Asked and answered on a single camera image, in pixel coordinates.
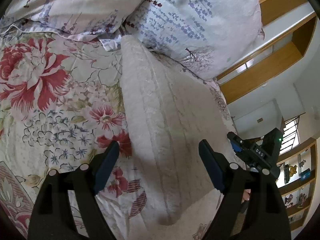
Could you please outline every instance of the floral comforter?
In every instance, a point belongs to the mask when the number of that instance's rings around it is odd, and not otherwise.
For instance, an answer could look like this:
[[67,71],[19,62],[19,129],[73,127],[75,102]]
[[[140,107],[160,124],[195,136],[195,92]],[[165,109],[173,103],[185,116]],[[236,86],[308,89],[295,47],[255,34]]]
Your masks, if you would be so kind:
[[[16,28],[0,37],[0,43],[0,205],[27,237],[33,204],[48,172],[72,171],[116,140],[120,157],[96,199],[117,239],[127,239],[126,224],[142,211],[148,196],[131,158],[119,86],[121,51],[107,52],[97,40],[76,42]],[[165,56],[159,60],[177,68]],[[191,75],[182,67],[181,72]],[[233,130],[225,101],[210,86]],[[73,192],[69,198],[77,229],[86,235]]]

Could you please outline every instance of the red flower print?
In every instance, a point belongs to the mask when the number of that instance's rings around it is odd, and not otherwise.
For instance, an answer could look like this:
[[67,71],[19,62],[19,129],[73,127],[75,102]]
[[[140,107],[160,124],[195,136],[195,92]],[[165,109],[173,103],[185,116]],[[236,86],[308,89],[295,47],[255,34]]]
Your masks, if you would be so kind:
[[94,119],[98,125],[103,124],[102,129],[110,131],[110,127],[122,125],[123,114],[115,114],[110,105],[95,102],[89,111],[90,118]]
[[107,148],[112,141],[117,141],[120,146],[120,153],[123,157],[132,156],[132,147],[129,134],[125,133],[123,129],[118,135],[113,135],[111,139],[106,138],[104,135],[97,138],[100,148]]
[[126,191],[128,189],[128,181],[122,176],[123,171],[121,168],[115,168],[112,173],[116,179],[111,182],[110,186],[108,186],[108,191],[110,193],[116,192],[116,197],[119,197],[122,195],[122,191]]
[[112,174],[115,176],[115,179],[107,189],[109,193],[116,192],[116,197],[122,195],[122,192],[132,193],[141,188],[140,180],[135,179],[128,182],[127,179],[123,177],[123,171],[120,167],[114,168]]
[[60,69],[68,58],[49,52],[53,39],[30,39],[4,48],[0,61],[0,101],[10,99],[11,106],[27,114],[36,101],[44,111],[62,92],[68,74]]

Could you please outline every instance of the wooden shelf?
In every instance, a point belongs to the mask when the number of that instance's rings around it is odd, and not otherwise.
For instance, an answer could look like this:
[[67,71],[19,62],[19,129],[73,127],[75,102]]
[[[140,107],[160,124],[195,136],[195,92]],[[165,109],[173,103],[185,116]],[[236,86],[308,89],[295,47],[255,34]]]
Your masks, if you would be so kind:
[[300,219],[298,221],[295,221],[295,222],[291,223],[290,224],[290,229],[291,229],[291,231],[293,231],[293,230],[295,230],[295,229],[297,229],[299,227],[302,227],[302,225],[303,225],[303,219]]
[[312,13],[310,14],[308,17],[306,17],[305,19],[303,19],[302,21],[300,21],[298,24],[296,24],[294,27],[290,28],[289,30],[285,31],[284,33],[282,33],[281,35],[277,36],[275,39],[271,40],[270,42],[268,42],[267,44],[265,44],[264,46],[262,46],[261,48],[259,48],[258,50],[254,51],[253,53],[251,53],[249,56],[245,57],[244,59],[242,59],[241,61],[239,61],[238,63],[234,64],[231,68],[228,68],[226,71],[224,71],[223,73],[219,74],[217,76],[217,80],[220,80],[221,78],[223,78],[224,76],[230,74],[232,71],[236,70],[238,67],[242,66],[243,64],[247,63],[249,60],[253,59],[254,57],[256,57],[257,55],[259,55],[260,53],[262,53],[263,51],[265,51],[266,49],[270,48],[273,44],[277,43],[279,40],[281,40],[282,38],[284,38],[285,36],[293,33],[294,31],[298,30],[300,27],[302,27],[305,23],[309,22],[311,19],[316,19],[316,13]]
[[316,143],[316,139],[310,137],[308,140],[304,141],[303,143],[300,143],[290,151],[284,154],[281,154],[278,158],[277,165],[280,165],[281,163],[284,163],[289,159],[303,153],[306,149],[309,149],[311,146],[315,145],[315,143]]
[[315,32],[317,17],[303,24],[300,28],[293,32],[292,42],[296,45],[302,56],[304,56],[309,48],[311,38]]
[[261,0],[261,21],[265,26],[308,0]]
[[283,187],[280,187],[279,188],[280,194],[282,197],[286,196],[286,195],[296,191],[297,189],[304,187],[305,185],[311,183],[315,179],[316,179],[316,171],[313,170],[313,171],[311,171],[311,175],[308,179],[301,181],[299,178],[299,179],[297,179],[297,180],[295,180],[295,181],[293,181]]
[[264,60],[222,84],[221,91],[227,104],[255,90],[302,59],[302,54],[291,41]]
[[308,210],[305,210],[305,212],[303,213],[303,217],[301,219],[290,224],[291,231],[303,226],[303,223],[307,217],[307,214],[308,214]]
[[298,206],[300,206],[299,204],[295,204],[294,206],[287,208],[288,217],[292,217],[298,212],[307,209],[308,207],[310,207],[310,204],[311,204],[311,197],[308,197],[305,203],[302,205],[302,208],[298,208]]

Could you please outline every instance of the lavender print pillowcase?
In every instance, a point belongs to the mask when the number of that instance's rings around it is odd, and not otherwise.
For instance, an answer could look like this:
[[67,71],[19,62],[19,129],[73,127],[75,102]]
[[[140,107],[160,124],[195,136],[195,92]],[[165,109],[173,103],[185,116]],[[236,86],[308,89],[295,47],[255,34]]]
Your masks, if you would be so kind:
[[261,30],[258,0],[145,0],[124,26],[143,44],[210,80]]

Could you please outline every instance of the white pillow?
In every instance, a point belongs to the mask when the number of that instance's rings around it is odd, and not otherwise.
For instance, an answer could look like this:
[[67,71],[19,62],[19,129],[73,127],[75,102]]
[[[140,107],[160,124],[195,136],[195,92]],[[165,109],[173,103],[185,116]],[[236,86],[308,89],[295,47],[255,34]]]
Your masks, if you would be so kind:
[[0,28],[27,18],[63,30],[71,39],[90,40],[93,34],[113,33],[142,0],[13,0]]
[[129,34],[210,80],[238,60],[261,30],[258,0],[145,0]]
[[147,228],[172,225],[213,190],[199,142],[207,139],[229,162],[236,162],[235,154],[214,96],[204,85],[162,65],[132,36],[122,38],[121,50],[120,85],[133,158],[148,198],[140,216]]

